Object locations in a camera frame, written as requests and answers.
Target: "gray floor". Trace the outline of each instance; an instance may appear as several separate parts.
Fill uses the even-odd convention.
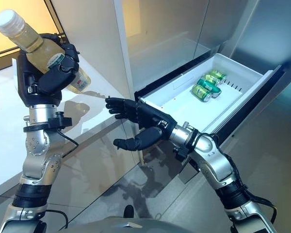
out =
[[[193,232],[227,233],[231,222],[201,174],[184,184],[168,142],[136,166],[70,222],[70,226],[121,216],[132,204],[137,217],[173,222]],[[254,194],[278,206],[275,227],[291,233],[291,84],[262,113],[246,122],[223,149]],[[267,215],[272,211],[264,208]]]

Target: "beverage in bottle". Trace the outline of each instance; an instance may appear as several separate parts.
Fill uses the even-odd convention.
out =
[[[207,102],[211,99],[211,93],[201,85],[195,84],[192,88],[192,93],[202,102]]]
[[[54,41],[42,38],[14,10],[0,12],[0,32],[27,52],[27,58],[38,70],[46,73],[59,64],[65,57],[65,51]],[[75,79],[67,89],[80,93],[91,83],[87,74],[79,68]]]
[[[211,95],[213,98],[217,98],[221,94],[221,89],[217,86],[213,85],[212,83],[208,82],[205,79],[199,79],[197,81],[198,85],[201,85],[203,88],[207,89],[209,92],[211,92]]]

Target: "white drawer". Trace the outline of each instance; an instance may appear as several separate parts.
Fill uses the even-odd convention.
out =
[[[222,93],[216,99],[201,102],[190,92],[205,73],[217,69],[226,74],[219,85]],[[143,100],[170,114],[179,125],[188,121],[201,132],[217,132],[264,84],[272,70],[264,75],[219,53],[185,74],[149,93]]]

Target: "white countertop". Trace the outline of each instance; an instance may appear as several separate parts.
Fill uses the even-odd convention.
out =
[[[73,126],[64,133],[81,143],[115,122],[105,108],[105,97],[123,96],[81,56],[79,59],[92,82],[83,94],[63,90],[58,110],[64,111],[65,117],[72,117]],[[28,114],[14,86],[13,68],[0,70],[0,195],[19,181],[26,158],[23,117]]]

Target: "refrigerator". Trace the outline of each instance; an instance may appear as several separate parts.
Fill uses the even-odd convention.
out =
[[[291,0],[45,2],[123,97],[217,133],[220,143],[291,81]],[[201,102],[191,88],[212,69],[226,81],[218,98]]]

